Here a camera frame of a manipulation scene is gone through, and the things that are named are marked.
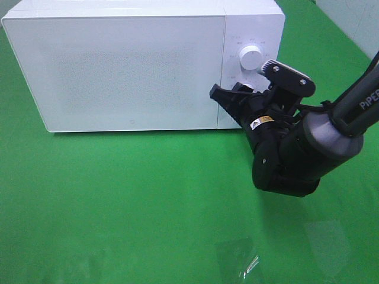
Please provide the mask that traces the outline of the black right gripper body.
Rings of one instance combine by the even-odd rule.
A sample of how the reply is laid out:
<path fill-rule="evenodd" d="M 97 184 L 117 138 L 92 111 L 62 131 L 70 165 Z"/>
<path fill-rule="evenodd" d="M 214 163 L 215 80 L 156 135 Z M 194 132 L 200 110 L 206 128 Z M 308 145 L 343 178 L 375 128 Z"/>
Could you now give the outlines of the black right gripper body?
<path fill-rule="evenodd" d="M 251 148 L 270 139 L 283 138 L 295 124 L 295 116 L 286 115 L 277 106 L 265 103 L 266 91 L 255 92 L 242 102 L 240 126 L 246 131 Z"/>

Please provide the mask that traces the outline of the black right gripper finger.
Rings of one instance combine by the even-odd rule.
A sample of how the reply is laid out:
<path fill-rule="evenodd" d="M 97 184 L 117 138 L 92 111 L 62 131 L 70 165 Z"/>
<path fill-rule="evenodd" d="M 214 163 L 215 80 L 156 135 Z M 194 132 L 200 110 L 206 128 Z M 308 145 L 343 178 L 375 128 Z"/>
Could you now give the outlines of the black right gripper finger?
<path fill-rule="evenodd" d="M 232 87 L 232 93 L 234 98 L 245 98 L 252 96 L 254 94 L 254 90 L 248 85 L 237 82 Z"/>
<path fill-rule="evenodd" d="M 246 99 L 245 92 L 222 89 L 219 85 L 214 84 L 210 91 L 210 98 L 216 101 L 236 123 L 241 124 L 240 112 L 242 102 Z"/>

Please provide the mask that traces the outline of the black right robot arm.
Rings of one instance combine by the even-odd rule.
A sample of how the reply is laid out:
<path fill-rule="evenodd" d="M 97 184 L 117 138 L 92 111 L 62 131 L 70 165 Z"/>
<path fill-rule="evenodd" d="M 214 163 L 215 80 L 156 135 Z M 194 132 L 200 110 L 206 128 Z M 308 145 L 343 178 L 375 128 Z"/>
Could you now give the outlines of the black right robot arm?
<path fill-rule="evenodd" d="M 335 101 L 303 105 L 316 86 L 305 74 L 276 60 L 263 64 L 263 92 L 236 83 L 214 85 L 216 101 L 245 131 L 253 153 L 257 189 L 304 197 L 322 176 L 355 157 L 364 133 L 378 121 L 378 58 Z"/>

